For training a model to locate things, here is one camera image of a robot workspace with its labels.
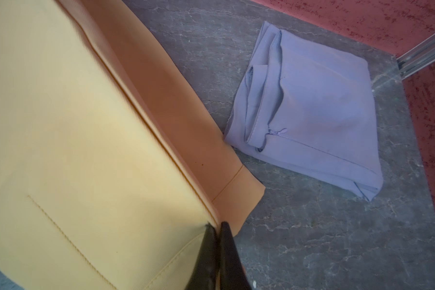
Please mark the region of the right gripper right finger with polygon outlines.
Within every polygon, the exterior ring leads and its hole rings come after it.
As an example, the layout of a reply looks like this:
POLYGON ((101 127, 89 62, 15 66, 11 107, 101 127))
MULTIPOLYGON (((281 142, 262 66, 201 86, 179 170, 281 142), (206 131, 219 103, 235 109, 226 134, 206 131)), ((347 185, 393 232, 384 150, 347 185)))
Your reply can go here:
POLYGON ((220 290, 252 290, 240 261, 228 222, 221 223, 219 267, 220 290))

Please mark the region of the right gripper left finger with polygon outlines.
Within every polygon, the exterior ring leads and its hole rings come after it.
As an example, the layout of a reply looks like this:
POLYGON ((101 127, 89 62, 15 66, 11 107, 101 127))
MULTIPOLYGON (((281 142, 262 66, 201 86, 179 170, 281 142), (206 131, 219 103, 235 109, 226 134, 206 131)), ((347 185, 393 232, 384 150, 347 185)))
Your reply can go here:
POLYGON ((192 275, 186 290, 215 290, 218 273, 218 236, 207 224, 192 275))

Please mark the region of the yellow skirt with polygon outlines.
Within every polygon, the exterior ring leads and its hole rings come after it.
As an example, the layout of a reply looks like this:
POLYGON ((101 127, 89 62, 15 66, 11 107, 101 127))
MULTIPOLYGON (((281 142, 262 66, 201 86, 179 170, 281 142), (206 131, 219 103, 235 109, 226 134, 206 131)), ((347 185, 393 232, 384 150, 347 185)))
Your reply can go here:
POLYGON ((0 1, 0 271, 14 283, 185 290, 206 225, 234 237, 264 191, 124 2, 0 1))

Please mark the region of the lavender skirt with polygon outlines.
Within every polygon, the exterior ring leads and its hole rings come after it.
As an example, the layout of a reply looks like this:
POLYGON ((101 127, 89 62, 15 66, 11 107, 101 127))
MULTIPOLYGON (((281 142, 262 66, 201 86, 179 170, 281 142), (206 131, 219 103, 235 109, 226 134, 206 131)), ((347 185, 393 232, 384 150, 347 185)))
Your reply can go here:
POLYGON ((367 61, 265 22, 225 141, 371 201, 384 178, 367 61))

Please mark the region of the right aluminium corner post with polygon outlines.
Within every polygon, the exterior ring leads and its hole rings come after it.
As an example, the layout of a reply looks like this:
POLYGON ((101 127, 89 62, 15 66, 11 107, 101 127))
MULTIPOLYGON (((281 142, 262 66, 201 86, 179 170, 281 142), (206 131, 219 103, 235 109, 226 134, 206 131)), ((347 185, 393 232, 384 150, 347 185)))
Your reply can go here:
POLYGON ((399 58, 397 63, 404 80, 435 62, 435 34, 412 48, 399 58))

